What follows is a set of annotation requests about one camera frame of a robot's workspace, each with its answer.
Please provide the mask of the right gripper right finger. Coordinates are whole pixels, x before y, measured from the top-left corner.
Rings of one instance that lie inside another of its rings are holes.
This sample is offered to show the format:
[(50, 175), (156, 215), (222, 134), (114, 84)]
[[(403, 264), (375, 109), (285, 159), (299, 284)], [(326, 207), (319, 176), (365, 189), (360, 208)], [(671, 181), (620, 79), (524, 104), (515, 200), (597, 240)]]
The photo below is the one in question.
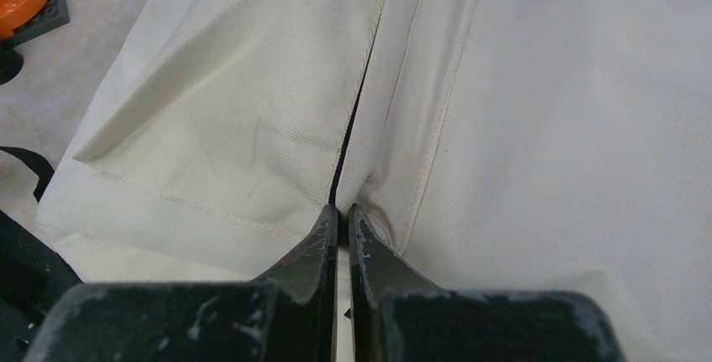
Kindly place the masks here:
[(348, 213), (357, 361), (622, 361), (608, 318), (570, 291), (455, 291), (413, 269)]

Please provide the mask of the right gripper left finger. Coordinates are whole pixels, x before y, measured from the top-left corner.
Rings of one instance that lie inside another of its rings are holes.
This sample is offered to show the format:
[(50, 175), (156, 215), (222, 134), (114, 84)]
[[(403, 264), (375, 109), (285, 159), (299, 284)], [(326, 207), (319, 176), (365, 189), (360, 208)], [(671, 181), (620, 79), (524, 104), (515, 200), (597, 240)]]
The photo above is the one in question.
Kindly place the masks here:
[(251, 281), (98, 283), (52, 308), (28, 361), (332, 361), (338, 210)]

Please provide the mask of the beige canvas backpack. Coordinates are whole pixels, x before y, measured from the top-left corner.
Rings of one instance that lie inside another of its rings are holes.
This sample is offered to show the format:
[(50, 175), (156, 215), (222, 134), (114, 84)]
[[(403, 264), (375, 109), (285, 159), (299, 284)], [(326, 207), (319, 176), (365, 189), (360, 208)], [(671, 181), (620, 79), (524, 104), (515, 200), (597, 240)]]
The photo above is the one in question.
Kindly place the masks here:
[(85, 282), (245, 281), (327, 204), (453, 289), (571, 291), (711, 358), (711, 0), (130, 0), (52, 59), (22, 236)]

